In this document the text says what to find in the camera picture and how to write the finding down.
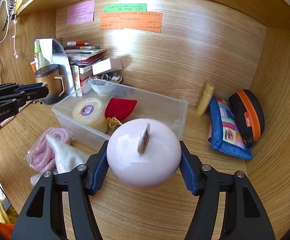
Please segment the pink knitted fabric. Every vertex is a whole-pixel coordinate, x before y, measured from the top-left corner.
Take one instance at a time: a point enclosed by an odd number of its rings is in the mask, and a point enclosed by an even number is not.
[[[68,130],[59,127],[50,127],[41,134],[39,139],[27,153],[27,161],[35,171],[44,173],[56,166],[55,153],[49,145],[46,134],[70,145],[71,134]]]

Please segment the pink sticky note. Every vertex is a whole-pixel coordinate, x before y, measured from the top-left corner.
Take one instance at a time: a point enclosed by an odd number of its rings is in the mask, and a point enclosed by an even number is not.
[[[94,20],[95,0],[82,2],[67,9],[67,24],[92,22]]]

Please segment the metal screw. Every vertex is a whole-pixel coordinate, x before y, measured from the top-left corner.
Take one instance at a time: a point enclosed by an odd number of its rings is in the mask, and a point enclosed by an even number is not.
[[[83,171],[83,170],[86,169],[86,165],[85,165],[85,164],[78,165],[78,166],[77,166],[77,169],[78,169],[79,171]]]
[[[211,170],[211,166],[208,165],[208,164],[204,164],[204,165],[202,166],[202,169],[203,169],[204,171],[210,171],[210,170]]]
[[[242,171],[238,171],[238,172],[236,173],[236,175],[239,176],[240,178],[245,177],[245,173],[242,172]]]
[[[51,171],[45,171],[44,174],[43,174],[43,176],[45,178],[48,178],[50,175],[51,175]]]

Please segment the spray bottle cap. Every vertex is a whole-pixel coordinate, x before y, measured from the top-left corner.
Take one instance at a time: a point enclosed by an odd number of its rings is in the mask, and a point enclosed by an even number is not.
[[[41,52],[39,40],[35,40],[35,53]]]
[[[205,91],[205,93],[207,93],[208,95],[211,96],[211,95],[213,95],[214,88],[215,88],[215,86],[212,83],[207,82],[204,91]]]

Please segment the orange stripe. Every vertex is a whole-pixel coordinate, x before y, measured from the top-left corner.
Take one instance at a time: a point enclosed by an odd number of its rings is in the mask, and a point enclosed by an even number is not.
[[[261,137],[261,126],[258,120],[258,115],[247,94],[245,94],[243,90],[239,90],[236,93],[242,100],[243,105],[245,106],[246,111],[249,114],[249,117],[252,119],[253,142],[257,142],[257,140]]]

